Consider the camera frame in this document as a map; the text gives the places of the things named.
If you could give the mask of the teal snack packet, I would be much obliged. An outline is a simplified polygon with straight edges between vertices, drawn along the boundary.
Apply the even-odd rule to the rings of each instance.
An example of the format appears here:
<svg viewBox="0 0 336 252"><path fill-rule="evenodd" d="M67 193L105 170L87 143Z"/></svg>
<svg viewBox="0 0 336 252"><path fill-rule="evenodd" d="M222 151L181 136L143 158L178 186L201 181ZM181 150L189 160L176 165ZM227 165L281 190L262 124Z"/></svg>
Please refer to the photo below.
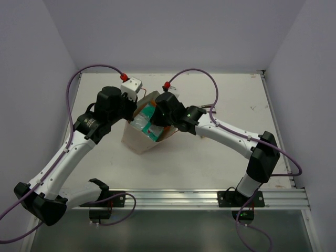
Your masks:
<svg viewBox="0 0 336 252"><path fill-rule="evenodd" d="M155 106L147 103L144 108L134 117L130 123L133 127L140 130L153 141L157 141L164 131L163 127L154 125L150 122L155 112Z"/></svg>

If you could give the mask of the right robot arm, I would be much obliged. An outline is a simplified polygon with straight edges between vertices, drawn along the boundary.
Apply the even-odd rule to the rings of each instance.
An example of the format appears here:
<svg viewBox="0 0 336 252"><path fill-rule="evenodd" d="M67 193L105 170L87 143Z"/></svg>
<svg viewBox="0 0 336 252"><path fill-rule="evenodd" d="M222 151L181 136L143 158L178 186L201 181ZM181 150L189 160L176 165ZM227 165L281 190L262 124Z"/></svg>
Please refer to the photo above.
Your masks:
<svg viewBox="0 0 336 252"><path fill-rule="evenodd" d="M156 107L150 121L160 127L173 126L181 132L188 132L221 143L248 160L247 170L232 195L226 193L223 199L231 206L246 206L253 199L253 193L267 183L280 158L279 151L255 142L252 138L277 145L272 133L244 132L229 124L211 118L211 114L197 106L185 107L177 97L165 92L155 99Z"/></svg>

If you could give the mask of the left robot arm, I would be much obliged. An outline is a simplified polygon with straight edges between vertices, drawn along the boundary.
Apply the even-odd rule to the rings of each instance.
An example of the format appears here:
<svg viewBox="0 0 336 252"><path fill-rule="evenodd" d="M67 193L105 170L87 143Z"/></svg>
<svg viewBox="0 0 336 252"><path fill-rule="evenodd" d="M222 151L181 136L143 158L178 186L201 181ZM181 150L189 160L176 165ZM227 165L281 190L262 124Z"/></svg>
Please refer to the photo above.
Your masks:
<svg viewBox="0 0 336 252"><path fill-rule="evenodd" d="M69 138L45 168L29 183L18 183L14 193L47 226L56 224L67 210L86 204L106 205L112 199L107 184L90 179L83 187L67 190L64 182L83 157L119 120L131 120L139 89L104 87L71 128Z"/></svg>

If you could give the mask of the white paper bag orange handles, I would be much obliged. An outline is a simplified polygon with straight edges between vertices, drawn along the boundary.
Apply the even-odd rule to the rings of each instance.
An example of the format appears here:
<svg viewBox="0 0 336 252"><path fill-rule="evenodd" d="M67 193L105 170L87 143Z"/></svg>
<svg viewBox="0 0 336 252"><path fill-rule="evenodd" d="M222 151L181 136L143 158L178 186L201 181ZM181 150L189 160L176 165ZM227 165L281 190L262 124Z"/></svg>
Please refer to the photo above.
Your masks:
<svg viewBox="0 0 336 252"><path fill-rule="evenodd" d="M151 92L144 96L137 102L137 109L134 112L134 117L144 108L147 103L152 103L156 107L155 99L159 96L158 91ZM140 130L133 127L130 123L132 121L127 121L125 124L123 137L121 142L124 143L131 151L136 154L142 154L143 152L153 148L159 142L169 138L178 130L173 126L164 127L164 131L157 141L151 140L148 136L142 133Z"/></svg>

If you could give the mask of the brown chocolate bar wrapper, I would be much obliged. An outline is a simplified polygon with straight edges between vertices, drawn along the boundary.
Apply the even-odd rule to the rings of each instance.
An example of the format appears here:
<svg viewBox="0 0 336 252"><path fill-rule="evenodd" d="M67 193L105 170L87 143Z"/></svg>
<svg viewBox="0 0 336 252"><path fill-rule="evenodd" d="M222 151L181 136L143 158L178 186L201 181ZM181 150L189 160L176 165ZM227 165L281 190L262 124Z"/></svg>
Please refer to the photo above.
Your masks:
<svg viewBox="0 0 336 252"><path fill-rule="evenodd" d="M211 111L211 107L212 107L211 104L206 104L206 105L201 105L201 106L200 106L200 108L203 109L203 110L205 110L206 112L210 112L210 111ZM213 108L213 109L212 109L212 113L213 113L213 114L216 114L216 113L217 113L216 108Z"/></svg>

